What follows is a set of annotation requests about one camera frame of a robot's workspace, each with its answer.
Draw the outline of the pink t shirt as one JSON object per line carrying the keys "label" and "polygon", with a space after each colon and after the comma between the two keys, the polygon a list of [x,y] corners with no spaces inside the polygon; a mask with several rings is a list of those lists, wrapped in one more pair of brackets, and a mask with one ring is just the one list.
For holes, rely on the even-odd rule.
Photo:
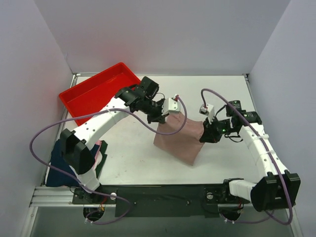
{"label": "pink t shirt", "polygon": [[193,165],[204,145],[199,141],[204,128],[202,121],[187,119],[179,132],[169,135],[180,128],[184,119],[185,116],[182,113],[169,115],[165,123],[158,125],[157,131],[164,135],[156,134],[154,145],[180,161]]}

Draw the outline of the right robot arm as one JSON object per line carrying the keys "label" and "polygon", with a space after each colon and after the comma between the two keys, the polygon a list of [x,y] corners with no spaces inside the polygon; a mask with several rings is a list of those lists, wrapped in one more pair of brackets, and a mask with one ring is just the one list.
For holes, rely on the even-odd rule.
{"label": "right robot arm", "polygon": [[232,202],[241,198],[251,202],[258,212],[294,206],[301,184],[300,177],[289,172],[280,161],[259,115],[255,111],[243,110],[239,100],[231,101],[223,109],[227,119],[218,120],[212,105],[201,105],[199,113],[206,119],[200,142],[218,143],[222,137],[230,138],[236,133],[250,151],[260,180],[257,183],[242,178],[224,180],[225,187],[220,190],[222,200]]}

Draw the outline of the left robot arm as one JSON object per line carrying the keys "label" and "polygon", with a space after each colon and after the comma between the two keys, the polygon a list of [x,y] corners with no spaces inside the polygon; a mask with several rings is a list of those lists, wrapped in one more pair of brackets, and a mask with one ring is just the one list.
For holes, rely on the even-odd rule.
{"label": "left robot arm", "polygon": [[149,125],[152,122],[164,123],[171,112],[179,110],[177,96],[155,101],[158,91],[159,85],[156,82],[143,77],[138,84],[116,89],[109,102],[99,112],[91,115],[88,121],[73,130],[64,129],[61,132],[61,157],[85,190],[84,198],[89,203],[97,203],[102,196],[96,173],[101,160],[96,159],[91,152],[97,141],[119,121],[134,112],[146,114],[145,125]]}

